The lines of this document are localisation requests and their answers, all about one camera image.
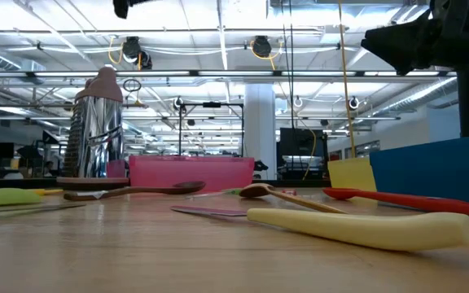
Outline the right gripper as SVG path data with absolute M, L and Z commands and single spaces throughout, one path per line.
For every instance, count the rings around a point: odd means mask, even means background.
M 405 75 L 431 66 L 455 68 L 451 49 L 442 37 L 443 21 L 426 10 L 413 21 L 366 31 L 361 47 Z

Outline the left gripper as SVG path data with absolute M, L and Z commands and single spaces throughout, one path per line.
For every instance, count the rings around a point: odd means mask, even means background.
M 113 0 L 112 4 L 116 16 L 121 19 L 126 19 L 131 7 L 151 1 L 152 0 Z

